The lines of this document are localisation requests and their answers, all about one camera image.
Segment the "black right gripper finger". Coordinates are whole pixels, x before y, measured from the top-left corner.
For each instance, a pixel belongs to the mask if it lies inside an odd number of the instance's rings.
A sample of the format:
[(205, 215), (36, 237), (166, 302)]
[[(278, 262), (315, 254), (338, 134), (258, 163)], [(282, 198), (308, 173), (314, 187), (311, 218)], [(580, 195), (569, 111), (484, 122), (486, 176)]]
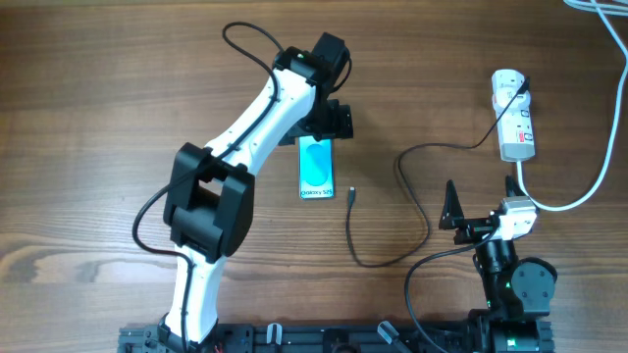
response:
[(524, 192), (521, 190), (513, 176), (506, 176), (504, 183), (507, 197), (518, 197), (524, 195)]
[(459, 202), (455, 184), (450, 179), (445, 185), (445, 202), (441, 213), (442, 221), (462, 221), (464, 213)]

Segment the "blue screen smartphone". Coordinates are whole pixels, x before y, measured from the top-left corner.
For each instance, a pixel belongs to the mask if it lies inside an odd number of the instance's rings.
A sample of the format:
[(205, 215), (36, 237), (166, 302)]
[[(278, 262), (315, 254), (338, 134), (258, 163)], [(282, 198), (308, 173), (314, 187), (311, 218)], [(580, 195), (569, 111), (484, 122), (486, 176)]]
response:
[(335, 196), (333, 144), (312, 136), (298, 138), (299, 196), (301, 199), (327, 199)]

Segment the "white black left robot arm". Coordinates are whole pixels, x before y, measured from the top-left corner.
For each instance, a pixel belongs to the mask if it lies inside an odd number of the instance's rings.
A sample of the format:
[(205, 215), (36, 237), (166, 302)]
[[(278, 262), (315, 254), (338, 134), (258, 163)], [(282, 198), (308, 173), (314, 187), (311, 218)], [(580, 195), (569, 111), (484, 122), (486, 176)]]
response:
[(350, 62), (344, 45), (284, 50), (266, 87), (225, 132), (178, 151), (163, 213), (178, 258), (172, 307), (159, 325), (169, 349), (200, 352), (211, 342), (225, 266), (249, 232), (256, 177), (275, 148), (303, 136), (353, 135), (349, 107), (331, 96)]

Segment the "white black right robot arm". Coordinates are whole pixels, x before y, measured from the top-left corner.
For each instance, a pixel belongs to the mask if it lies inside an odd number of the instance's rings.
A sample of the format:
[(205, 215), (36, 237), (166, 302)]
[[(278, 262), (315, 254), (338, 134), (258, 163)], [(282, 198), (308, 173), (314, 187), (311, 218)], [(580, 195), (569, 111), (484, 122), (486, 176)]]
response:
[(464, 216), (452, 180), (446, 183), (439, 228), (453, 229), (456, 245), (475, 251), (478, 271), (487, 301), (466, 320), (468, 352), (553, 352), (555, 344), (550, 301), (555, 293), (557, 271), (540, 258), (521, 259), (515, 241), (531, 232), (538, 217), (534, 202), (506, 179), (506, 197), (485, 218)]

